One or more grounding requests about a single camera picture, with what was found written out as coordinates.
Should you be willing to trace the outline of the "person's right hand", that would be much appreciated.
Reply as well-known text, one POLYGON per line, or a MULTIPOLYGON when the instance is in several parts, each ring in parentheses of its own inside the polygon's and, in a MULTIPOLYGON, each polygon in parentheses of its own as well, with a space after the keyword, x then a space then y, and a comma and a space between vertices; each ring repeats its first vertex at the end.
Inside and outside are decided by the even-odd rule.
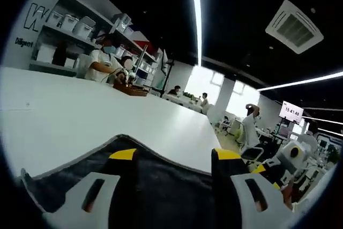
POLYGON ((291 211, 293 210, 292 205, 292 190, 293 190, 294 179, 290 179, 288 185, 286 185, 283 190, 281 191, 283 196, 283 201, 286 207, 288 207, 291 211))

